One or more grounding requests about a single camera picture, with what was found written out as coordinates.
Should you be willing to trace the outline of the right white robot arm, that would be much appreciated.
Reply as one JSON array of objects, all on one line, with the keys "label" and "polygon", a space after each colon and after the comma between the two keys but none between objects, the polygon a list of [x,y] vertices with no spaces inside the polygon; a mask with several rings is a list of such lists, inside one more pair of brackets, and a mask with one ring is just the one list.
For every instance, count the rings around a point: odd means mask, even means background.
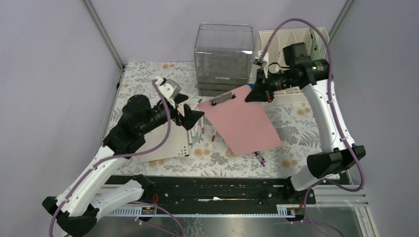
[{"label": "right white robot arm", "polygon": [[346,171],[354,165],[363,175],[360,159],[366,155],[366,150],[364,146],[356,145],[345,126],[336,99],[331,63],[326,59],[311,59],[302,42],[286,46],[284,59],[287,68],[271,73],[267,50],[257,53],[254,63],[260,68],[245,101],[271,103],[274,93],[287,87],[299,87],[306,97],[319,130],[321,152],[309,155],[306,167],[287,178],[284,199],[296,203],[303,197],[304,190],[321,183],[328,175]]}]

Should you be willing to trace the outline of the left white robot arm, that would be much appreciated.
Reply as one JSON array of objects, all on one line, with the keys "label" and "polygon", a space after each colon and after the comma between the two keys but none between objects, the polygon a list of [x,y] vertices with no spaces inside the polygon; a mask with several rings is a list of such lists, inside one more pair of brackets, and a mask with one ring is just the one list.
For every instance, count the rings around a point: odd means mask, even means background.
[{"label": "left white robot arm", "polygon": [[149,202],[153,190],[141,180],[131,180],[101,197],[96,197],[96,193],[131,157],[147,155],[162,147],[173,125],[186,130],[194,127],[204,113],[187,104],[179,112],[178,104],[186,99],[184,94],[161,95],[159,102],[151,106],[145,95],[130,97],[119,121],[82,174],[62,194],[43,200],[42,206],[51,215],[48,235],[53,236],[54,226],[59,225],[66,236],[82,237],[104,214],[132,201]]}]

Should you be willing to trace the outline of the green clipboard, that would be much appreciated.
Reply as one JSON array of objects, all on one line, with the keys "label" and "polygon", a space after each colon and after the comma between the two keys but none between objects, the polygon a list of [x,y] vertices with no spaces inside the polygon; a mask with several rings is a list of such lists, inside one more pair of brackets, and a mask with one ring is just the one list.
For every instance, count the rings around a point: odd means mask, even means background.
[{"label": "green clipboard", "polygon": [[317,28],[320,34],[315,31],[313,28],[309,29],[310,38],[311,38],[311,50],[310,57],[313,60],[324,59],[327,53],[327,47],[322,40],[322,37],[325,38],[326,42],[329,43],[329,34],[325,27]]}]

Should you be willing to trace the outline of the pink clipboard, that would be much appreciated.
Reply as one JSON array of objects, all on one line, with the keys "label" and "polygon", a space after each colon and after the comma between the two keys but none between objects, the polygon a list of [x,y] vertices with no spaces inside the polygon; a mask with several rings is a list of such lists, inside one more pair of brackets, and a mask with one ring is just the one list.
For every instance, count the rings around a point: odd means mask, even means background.
[{"label": "pink clipboard", "polygon": [[251,87],[243,85],[217,96],[226,99],[222,103],[212,105],[215,98],[211,98],[198,104],[235,155],[266,151],[283,144],[261,104],[245,101],[250,92]]}]

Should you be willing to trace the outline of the beige notebook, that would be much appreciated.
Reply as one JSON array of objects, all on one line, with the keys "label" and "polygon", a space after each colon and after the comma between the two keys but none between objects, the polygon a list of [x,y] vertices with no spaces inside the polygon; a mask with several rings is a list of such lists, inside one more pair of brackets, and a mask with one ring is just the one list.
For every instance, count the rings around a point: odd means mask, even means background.
[{"label": "beige notebook", "polygon": [[[146,143],[140,147],[137,152],[139,153],[150,150],[151,148],[157,146],[165,138],[167,127],[168,124],[165,123],[145,134],[144,138]],[[187,131],[183,128],[183,126],[177,126],[174,121],[171,121],[170,134],[166,142],[155,151],[136,158],[138,158],[140,162],[149,162],[188,155],[190,155],[190,153]]]}]

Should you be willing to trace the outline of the clear acrylic drawer organizer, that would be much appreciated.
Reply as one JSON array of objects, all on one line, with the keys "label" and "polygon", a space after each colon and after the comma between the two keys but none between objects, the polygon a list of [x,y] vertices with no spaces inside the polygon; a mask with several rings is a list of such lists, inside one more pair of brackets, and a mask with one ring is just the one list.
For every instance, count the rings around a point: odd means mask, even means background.
[{"label": "clear acrylic drawer organizer", "polygon": [[194,59],[200,96],[218,96],[248,84],[253,59],[252,26],[201,23]]}]

